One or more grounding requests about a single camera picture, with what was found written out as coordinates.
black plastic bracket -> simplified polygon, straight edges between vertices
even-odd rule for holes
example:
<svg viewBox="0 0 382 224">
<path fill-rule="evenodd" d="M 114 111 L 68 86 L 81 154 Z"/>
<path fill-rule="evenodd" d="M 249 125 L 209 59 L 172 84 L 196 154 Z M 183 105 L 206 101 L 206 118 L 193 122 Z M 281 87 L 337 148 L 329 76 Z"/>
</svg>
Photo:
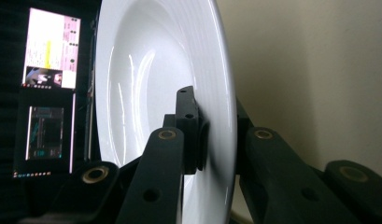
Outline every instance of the black plastic bracket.
<svg viewBox="0 0 382 224">
<path fill-rule="evenodd" d="M 184 133 L 184 175 L 202 171 L 208 124 L 194 99 L 193 86 L 177 91 L 176 114 L 165 115 L 163 127 L 176 127 Z"/>
<path fill-rule="evenodd" d="M 111 162 L 84 165 L 70 175 L 47 213 L 19 223 L 112 223 L 123 200 L 118 177 Z"/>
<path fill-rule="evenodd" d="M 116 223 L 180 223 L 184 134 L 154 131 L 135 171 Z"/>
<path fill-rule="evenodd" d="M 362 223 L 382 223 L 382 177 L 354 161 L 331 161 L 322 177 Z"/>
<path fill-rule="evenodd" d="M 268 197 L 263 223 L 359 223 L 276 132 L 249 129 L 246 153 Z"/>
</svg>

white ceramic plate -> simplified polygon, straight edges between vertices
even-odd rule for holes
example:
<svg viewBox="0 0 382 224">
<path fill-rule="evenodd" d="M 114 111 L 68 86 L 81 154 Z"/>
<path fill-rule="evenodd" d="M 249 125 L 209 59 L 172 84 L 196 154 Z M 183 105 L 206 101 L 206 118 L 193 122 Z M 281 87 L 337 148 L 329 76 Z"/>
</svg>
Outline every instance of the white ceramic plate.
<svg viewBox="0 0 382 224">
<path fill-rule="evenodd" d="M 95 86 L 103 161 L 122 166 L 142 155 L 183 87 L 194 87 L 210 123 L 205 169 L 186 176 L 184 223 L 225 223 L 232 203 L 236 107 L 223 36 L 210 0 L 104 0 L 101 7 Z"/>
</svg>

white wall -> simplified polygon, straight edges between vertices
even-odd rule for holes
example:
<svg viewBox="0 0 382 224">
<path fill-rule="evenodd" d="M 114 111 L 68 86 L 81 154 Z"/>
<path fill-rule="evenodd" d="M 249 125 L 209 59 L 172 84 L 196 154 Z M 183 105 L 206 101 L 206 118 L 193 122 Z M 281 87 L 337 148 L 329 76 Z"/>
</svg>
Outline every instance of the white wall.
<svg viewBox="0 0 382 224">
<path fill-rule="evenodd" d="M 382 175 L 382 0 L 218 0 L 237 97 L 309 164 Z"/>
</svg>

monitor screen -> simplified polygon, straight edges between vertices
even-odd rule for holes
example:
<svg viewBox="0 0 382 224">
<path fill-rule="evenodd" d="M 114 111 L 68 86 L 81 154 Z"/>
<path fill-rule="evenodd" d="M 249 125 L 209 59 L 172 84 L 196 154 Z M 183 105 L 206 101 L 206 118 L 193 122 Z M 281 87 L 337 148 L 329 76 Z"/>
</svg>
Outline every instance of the monitor screen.
<svg viewBox="0 0 382 224">
<path fill-rule="evenodd" d="M 30 106 L 25 159 L 60 159 L 63 126 L 64 108 Z"/>
<path fill-rule="evenodd" d="M 30 8 L 22 86 L 74 89 L 80 19 Z"/>
</svg>

brass screw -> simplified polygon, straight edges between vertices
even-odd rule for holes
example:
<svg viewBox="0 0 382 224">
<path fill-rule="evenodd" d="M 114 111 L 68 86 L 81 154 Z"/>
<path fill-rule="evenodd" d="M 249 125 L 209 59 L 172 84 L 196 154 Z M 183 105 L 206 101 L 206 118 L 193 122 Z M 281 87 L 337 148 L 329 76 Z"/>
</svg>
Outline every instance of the brass screw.
<svg viewBox="0 0 382 224">
<path fill-rule="evenodd" d="M 176 138 L 177 134 L 171 130 L 161 131 L 159 132 L 159 138 L 163 140 L 170 140 Z"/>
<path fill-rule="evenodd" d="M 350 167 L 350 166 L 341 166 L 339 168 L 339 172 L 347 179 L 356 181 L 356 182 L 367 182 L 368 181 L 368 175 L 366 175 L 363 171 Z"/>
<path fill-rule="evenodd" d="M 273 135 L 266 130 L 258 130 L 258 131 L 255 131 L 254 134 L 255 134 L 255 136 L 257 136 L 258 138 L 261 138 L 261 139 L 272 139 L 273 138 Z"/>
<path fill-rule="evenodd" d="M 109 173 L 109 169 L 106 166 L 97 166 L 89 169 L 85 173 L 83 173 L 82 180 L 86 184 L 95 184 L 100 182 L 106 178 Z"/>
</svg>

